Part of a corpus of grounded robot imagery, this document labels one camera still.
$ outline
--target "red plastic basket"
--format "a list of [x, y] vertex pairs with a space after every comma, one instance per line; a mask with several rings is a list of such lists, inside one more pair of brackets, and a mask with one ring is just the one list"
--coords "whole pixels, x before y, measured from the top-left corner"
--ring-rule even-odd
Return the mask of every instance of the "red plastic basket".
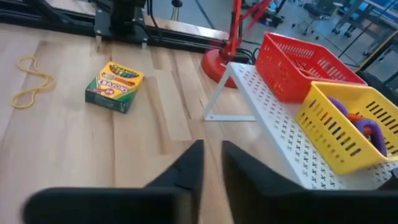
[[256, 68], [283, 102], [301, 103], [311, 81], [367, 85], [325, 47], [278, 34], [264, 35]]

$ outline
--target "office chair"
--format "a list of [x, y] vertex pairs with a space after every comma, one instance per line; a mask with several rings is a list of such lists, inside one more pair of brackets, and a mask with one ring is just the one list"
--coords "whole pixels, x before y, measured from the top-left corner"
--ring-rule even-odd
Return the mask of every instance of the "office chair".
[[[340, 3], [341, 0], [319, 0], [315, 3], [306, 3], [303, 5], [303, 8], [308, 12], [312, 21], [305, 26], [305, 30], [303, 35], [306, 35], [308, 30], [310, 30], [311, 34], [314, 33], [314, 29], [312, 27], [315, 21], [325, 21], [329, 20], [332, 15], [336, 12], [338, 7], [342, 7], [343, 4]], [[301, 23], [292, 24], [292, 28], [300, 26]]]

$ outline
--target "red lamp base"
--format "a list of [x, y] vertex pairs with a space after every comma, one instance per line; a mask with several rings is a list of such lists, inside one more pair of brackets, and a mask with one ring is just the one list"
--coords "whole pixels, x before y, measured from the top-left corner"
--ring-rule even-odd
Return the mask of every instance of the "red lamp base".
[[[201, 61], [201, 67], [207, 76], [219, 83], [226, 70], [226, 68], [221, 65], [222, 63], [225, 63], [225, 61], [220, 57], [220, 50], [214, 49], [205, 53], [205, 56]], [[237, 88], [232, 78], [228, 78], [225, 86]]]

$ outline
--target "plastic basket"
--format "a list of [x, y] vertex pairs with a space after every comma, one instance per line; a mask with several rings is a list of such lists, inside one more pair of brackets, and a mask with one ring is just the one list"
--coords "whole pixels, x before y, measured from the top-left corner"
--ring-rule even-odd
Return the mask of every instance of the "plastic basket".
[[264, 35], [256, 68], [283, 102], [301, 103], [311, 81], [367, 85], [328, 49], [278, 34]]
[[[344, 174], [380, 162], [398, 161], [398, 108], [368, 86], [312, 82], [295, 119], [329, 166]], [[373, 119], [386, 141], [383, 156], [328, 97], [342, 102], [350, 113]]]

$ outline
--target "white metal bracket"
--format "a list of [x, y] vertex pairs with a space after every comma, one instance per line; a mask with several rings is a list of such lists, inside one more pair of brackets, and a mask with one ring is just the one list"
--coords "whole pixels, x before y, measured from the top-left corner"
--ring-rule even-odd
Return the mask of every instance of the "white metal bracket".
[[226, 81], [230, 77], [229, 72], [225, 71], [223, 77], [217, 85], [216, 91], [210, 97], [209, 102], [203, 110], [203, 118], [205, 121], [256, 121], [254, 116], [251, 115], [232, 115], [232, 114], [213, 114], [212, 109], [220, 96]]

